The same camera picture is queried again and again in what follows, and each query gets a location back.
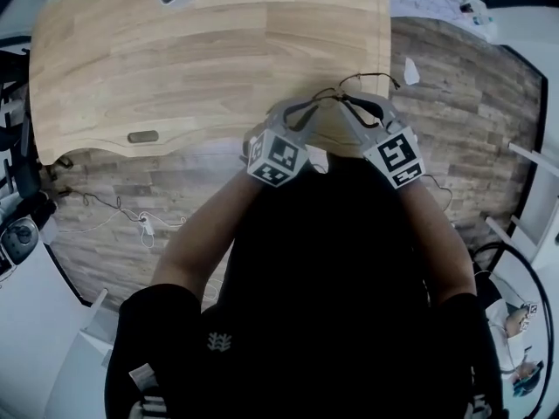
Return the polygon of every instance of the wooden table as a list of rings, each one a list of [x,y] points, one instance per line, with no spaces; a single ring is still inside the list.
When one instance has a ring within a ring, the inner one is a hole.
[[[390,72],[389,0],[52,0],[31,46],[43,164],[78,148],[165,155],[242,137],[277,101],[356,72]],[[388,96],[385,77],[363,91]],[[325,112],[311,143],[356,155]],[[151,142],[131,143],[140,140]]]

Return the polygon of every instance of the white wall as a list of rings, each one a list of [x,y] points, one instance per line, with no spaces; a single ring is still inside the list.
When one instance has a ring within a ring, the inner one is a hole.
[[[518,7],[491,10],[497,24],[495,43],[511,45],[525,52],[530,62],[556,73],[557,64],[549,61],[559,45],[559,8]]]
[[[87,314],[45,247],[0,289],[0,405],[17,419],[42,419],[62,363]]]
[[[76,337],[52,389],[45,419],[105,419],[103,359],[86,339]]]

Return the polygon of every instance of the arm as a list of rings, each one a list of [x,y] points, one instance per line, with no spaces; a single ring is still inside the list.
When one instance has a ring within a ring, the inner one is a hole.
[[[508,338],[513,338],[521,332],[522,321],[528,316],[528,309],[526,307],[518,309],[514,313],[508,315],[505,321],[505,330],[507,331]]]
[[[398,190],[423,254],[438,304],[459,293],[475,295],[473,266],[466,245],[421,181]]]
[[[202,300],[208,279],[262,188],[245,170],[235,175],[169,240],[151,285],[181,285]]]

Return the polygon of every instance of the white paper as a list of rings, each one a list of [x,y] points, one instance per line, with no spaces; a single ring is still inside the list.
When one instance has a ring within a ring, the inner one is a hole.
[[[419,72],[416,64],[410,58],[405,59],[404,80],[408,86],[413,86],[419,82]]]

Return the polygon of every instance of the white logo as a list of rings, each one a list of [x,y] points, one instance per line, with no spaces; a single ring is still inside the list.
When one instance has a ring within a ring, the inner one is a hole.
[[[251,155],[252,160],[255,161],[262,154],[262,141],[259,141],[252,147]]]
[[[291,159],[295,156],[295,149],[291,149],[286,147],[286,149],[283,151],[283,155],[280,154],[273,154],[273,158],[282,163],[283,161],[286,163],[286,165],[291,168],[292,165],[292,161]]]
[[[231,336],[226,333],[211,333],[208,337],[208,349],[211,351],[226,351],[231,347]]]
[[[398,174],[397,175],[397,179],[401,182],[407,182],[408,180],[411,180],[413,177],[415,177],[417,174],[419,174],[419,171],[417,169],[412,170],[410,173],[405,170],[402,174]]]
[[[390,146],[384,148],[384,153],[388,158],[394,157],[394,155],[396,156],[390,160],[391,166],[396,166],[405,160],[404,152],[402,152],[402,149],[400,148],[403,144],[404,142],[402,140],[398,140],[396,141],[396,146],[393,149],[390,149]]]
[[[272,174],[270,174],[270,171],[272,170],[272,168],[270,168],[269,166],[266,166],[264,169],[262,169],[262,172],[264,173],[262,175],[263,178],[267,179],[267,181],[271,182],[272,181]],[[283,178],[283,174],[281,174],[280,172],[278,172],[278,174],[276,174],[276,176],[274,177],[276,180],[280,180]]]

